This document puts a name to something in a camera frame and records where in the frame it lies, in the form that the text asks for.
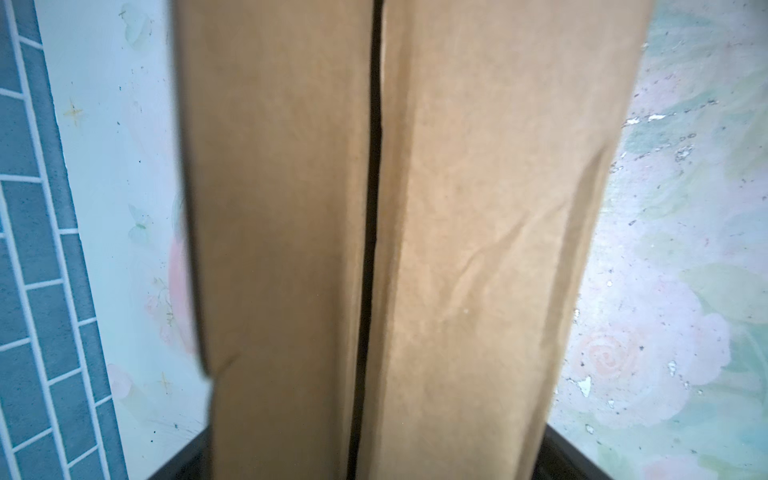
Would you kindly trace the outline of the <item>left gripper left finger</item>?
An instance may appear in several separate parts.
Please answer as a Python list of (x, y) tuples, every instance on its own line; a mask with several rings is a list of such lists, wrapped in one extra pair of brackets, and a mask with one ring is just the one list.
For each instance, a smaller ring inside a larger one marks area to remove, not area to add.
[(210, 430), (205, 429), (149, 477), (150, 480), (208, 480)]

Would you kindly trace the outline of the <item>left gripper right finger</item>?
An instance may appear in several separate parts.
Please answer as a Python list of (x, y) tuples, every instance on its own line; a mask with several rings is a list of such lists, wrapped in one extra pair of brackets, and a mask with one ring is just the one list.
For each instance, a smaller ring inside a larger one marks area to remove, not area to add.
[(611, 477), (547, 424), (532, 480), (611, 480)]

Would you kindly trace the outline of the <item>brown cardboard box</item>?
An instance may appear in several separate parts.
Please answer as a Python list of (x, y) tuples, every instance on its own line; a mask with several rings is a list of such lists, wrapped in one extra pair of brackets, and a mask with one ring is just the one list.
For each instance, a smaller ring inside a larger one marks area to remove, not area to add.
[(212, 479), (527, 479), (649, 1), (177, 1)]

